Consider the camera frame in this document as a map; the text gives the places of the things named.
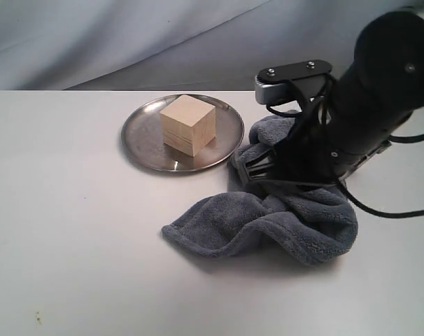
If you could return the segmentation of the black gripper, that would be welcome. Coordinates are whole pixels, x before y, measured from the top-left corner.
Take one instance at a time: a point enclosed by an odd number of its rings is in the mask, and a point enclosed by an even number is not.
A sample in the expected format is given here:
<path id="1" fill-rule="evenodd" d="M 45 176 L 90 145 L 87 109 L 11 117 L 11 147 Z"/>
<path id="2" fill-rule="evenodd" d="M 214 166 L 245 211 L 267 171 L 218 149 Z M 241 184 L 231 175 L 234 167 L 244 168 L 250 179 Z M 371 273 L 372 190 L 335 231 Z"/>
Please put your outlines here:
<path id="1" fill-rule="evenodd" d="M 333 186 L 390 147 L 387 134 L 364 136 L 323 101 L 300 113 L 286 138 L 235 160 L 241 182 L 257 196 L 299 194 Z"/>

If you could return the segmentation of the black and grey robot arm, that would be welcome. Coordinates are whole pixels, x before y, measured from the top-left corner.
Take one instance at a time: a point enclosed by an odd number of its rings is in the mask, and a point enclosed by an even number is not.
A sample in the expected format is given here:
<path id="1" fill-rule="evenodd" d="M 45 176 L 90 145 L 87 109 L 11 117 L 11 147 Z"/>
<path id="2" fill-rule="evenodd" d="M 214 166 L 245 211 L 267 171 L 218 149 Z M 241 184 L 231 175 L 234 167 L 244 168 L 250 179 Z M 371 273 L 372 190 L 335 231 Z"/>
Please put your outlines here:
<path id="1" fill-rule="evenodd" d="M 424 7 L 405 7 L 370 22 L 339 79 L 321 59 L 261 70 L 256 100 L 274 111 L 297 102 L 293 126 L 238 165 L 243 183 L 284 181 L 330 186 L 390 145 L 390 135 L 424 107 Z"/>

